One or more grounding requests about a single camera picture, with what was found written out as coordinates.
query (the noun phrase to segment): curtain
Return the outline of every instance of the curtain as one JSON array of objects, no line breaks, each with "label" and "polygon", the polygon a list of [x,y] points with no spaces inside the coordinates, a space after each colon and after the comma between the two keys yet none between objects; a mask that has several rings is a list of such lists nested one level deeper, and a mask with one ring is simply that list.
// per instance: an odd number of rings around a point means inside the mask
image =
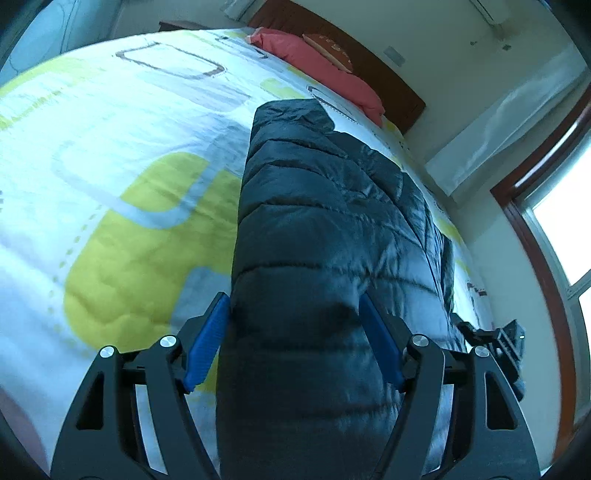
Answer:
[{"label": "curtain", "polygon": [[33,19],[0,70],[0,86],[41,62],[109,38],[121,0],[53,0]]},{"label": "curtain", "polygon": [[226,3],[222,7],[222,11],[227,17],[233,20],[240,20],[240,17],[244,15],[244,12],[251,6],[255,0],[226,0]]},{"label": "curtain", "polygon": [[425,165],[427,172],[451,195],[484,162],[525,135],[587,73],[583,57],[569,44],[443,147]]}]

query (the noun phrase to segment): red pillow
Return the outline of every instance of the red pillow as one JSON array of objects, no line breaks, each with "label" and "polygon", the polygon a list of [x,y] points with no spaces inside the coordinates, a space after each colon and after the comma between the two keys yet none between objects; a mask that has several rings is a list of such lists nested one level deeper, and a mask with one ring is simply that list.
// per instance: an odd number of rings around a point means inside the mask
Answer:
[{"label": "red pillow", "polygon": [[332,65],[302,38],[270,28],[260,28],[247,39],[249,43],[285,60],[295,68],[357,105],[377,126],[385,112],[377,93],[359,77]]},{"label": "red pillow", "polygon": [[343,72],[353,73],[353,64],[340,45],[329,37],[320,35],[318,33],[304,33],[301,36],[304,41],[322,55],[332,65]]}]

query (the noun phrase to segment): bolt head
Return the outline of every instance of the bolt head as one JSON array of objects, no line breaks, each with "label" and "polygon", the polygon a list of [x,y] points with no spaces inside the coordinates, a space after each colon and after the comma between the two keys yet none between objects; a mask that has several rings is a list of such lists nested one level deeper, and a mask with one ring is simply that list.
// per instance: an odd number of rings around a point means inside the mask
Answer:
[{"label": "bolt head", "polygon": [[177,343],[177,338],[174,335],[167,335],[166,337],[162,337],[160,339],[160,346],[164,348],[170,348]]},{"label": "bolt head", "polygon": [[477,347],[474,347],[474,353],[477,354],[477,356],[479,356],[481,358],[486,358],[487,356],[489,356],[491,354],[488,351],[488,348],[480,346],[480,345]]},{"label": "bolt head", "polygon": [[115,349],[111,346],[106,346],[100,351],[100,355],[102,358],[109,358],[110,356],[113,356],[114,353]]},{"label": "bolt head", "polygon": [[413,336],[413,343],[416,346],[427,346],[429,344],[429,339],[424,335],[415,335]]}]

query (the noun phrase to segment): blue gripper pad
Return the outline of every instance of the blue gripper pad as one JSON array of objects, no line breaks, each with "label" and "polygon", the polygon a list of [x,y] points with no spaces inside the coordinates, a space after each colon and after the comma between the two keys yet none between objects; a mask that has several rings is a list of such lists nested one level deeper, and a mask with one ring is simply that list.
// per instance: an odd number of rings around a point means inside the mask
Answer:
[{"label": "blue gripper pad", "polygon": [[222,344],[229,320],[230,297],[224,294],[205,320],[187,355],[187,371],[183,378],[183,385],[187,392],[192,392],[197,385],[205,381],[217,349]]},{"label": "blue gripper pad", "polygon": [[382,317],[366,293],[359,298],[359,320],[374,351],[384,380],[399,390],[404,383],[402,352],[396,346]]}]

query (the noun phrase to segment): black puffer jacket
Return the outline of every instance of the black puffer jacket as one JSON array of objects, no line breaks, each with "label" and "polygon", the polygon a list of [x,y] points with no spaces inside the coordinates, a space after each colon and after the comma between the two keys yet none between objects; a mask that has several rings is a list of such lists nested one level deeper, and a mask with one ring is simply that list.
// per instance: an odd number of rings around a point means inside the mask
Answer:
[{"label": "black puffer jacket", "polygon": [[[359,323],[368,285],[413,332],[462,349],[451,243],[408,175],[333,127],[316,100],[255,115],[217,381],[225,480],[370,477],[401,398]],[[446,390],[426,470],[450,406]]]}]

